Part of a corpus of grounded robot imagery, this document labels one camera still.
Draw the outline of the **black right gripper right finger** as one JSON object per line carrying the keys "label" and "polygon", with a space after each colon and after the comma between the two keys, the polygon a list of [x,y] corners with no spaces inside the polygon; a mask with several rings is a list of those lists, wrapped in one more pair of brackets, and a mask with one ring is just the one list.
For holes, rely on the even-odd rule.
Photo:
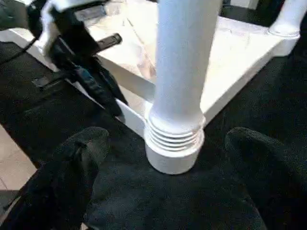
{"label": "black right gripper right finger", "polygon": [[307,228],[307,156],[245,127],[230,130],[227,155],[270,230]]}

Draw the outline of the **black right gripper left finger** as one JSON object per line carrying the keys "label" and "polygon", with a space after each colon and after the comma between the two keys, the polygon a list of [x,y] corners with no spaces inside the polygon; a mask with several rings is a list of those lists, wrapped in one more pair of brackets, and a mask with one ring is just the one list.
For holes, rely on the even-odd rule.
{"label": "black right gripper left finger", "polygon": [[79,230],[107,154],[109,132],[88,127],[53,153],[5,207],[2,230]]}

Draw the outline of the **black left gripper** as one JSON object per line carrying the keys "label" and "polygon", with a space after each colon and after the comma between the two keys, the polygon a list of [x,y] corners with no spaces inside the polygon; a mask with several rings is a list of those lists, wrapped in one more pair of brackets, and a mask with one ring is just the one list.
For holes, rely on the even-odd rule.
{"label": "black left gripper", "polygon": [[105,69],[96,54],[119,45],[120,34],[113,34],[96,41],[81,19],[84,9],[51,10],[59,31],[50,49],[50,57],[56,67],[72,82],[78,81],[89,96],[111,115],[121,116],[117,99],[127,104],[113,75]]}

